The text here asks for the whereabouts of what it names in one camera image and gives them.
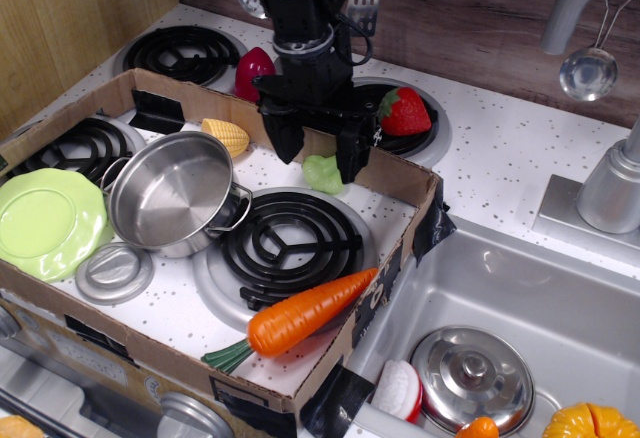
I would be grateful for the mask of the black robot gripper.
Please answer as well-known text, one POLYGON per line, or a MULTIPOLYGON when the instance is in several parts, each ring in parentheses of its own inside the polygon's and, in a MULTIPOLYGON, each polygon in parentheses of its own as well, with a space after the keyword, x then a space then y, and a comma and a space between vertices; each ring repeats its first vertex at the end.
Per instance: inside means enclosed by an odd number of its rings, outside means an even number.
POLYGON ((353 83, 353 69, 335 53, 312 59, 280 59, 278 74, 258 76, 259 110, 273 150, 285 164, 304 146, 304 127, 336 136, 336 162, 343 184, 368 165, 378 102, 353 83))

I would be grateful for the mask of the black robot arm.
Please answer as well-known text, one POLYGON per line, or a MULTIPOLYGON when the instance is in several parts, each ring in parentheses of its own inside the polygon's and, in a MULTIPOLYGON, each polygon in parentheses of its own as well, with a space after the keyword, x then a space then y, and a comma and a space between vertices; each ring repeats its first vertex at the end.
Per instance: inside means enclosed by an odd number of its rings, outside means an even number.
POLYGON ((259 0, 273 25, 281 71, 259 76, 259 111, 272 147, 289 163, 304 145, 305 129, 334 136, 343 183, 367 166, 375 145, 376 111, 353 82, 355 22, 346 0, 259 0))

